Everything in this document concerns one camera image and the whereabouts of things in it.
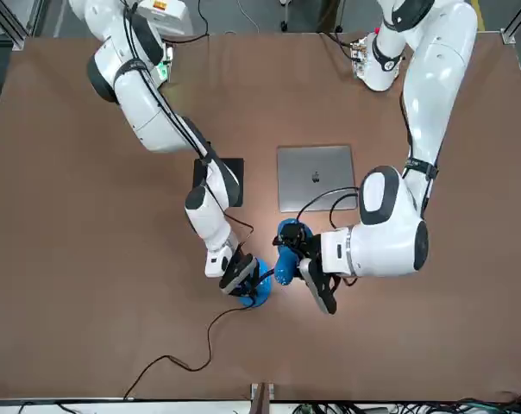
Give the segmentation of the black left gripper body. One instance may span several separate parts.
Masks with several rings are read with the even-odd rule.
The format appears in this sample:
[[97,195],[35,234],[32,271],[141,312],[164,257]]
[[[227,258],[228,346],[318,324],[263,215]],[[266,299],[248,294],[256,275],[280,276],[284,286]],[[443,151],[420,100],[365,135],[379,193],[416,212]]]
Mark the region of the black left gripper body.
[[303,257],[298,264],[300,276],[320,310],[325,314],[334,315],[337,310],[334,293],[339,281],[334,274],[323,271],[321,236],[309,237],[301,247]]

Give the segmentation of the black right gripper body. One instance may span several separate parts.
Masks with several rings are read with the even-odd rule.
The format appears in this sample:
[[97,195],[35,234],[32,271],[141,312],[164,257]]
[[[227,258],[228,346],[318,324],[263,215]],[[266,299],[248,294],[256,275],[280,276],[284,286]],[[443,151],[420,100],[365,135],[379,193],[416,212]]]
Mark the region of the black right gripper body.
[[224,294],[230,295],[230,292],[238,284],[241,282],[248,282],[249,275],[253,272],[257,263],[259,263],[259,261],[252,254],[242,254],[239,258],[233,258],[230,261],[226,272],[220,279],[220,290]]

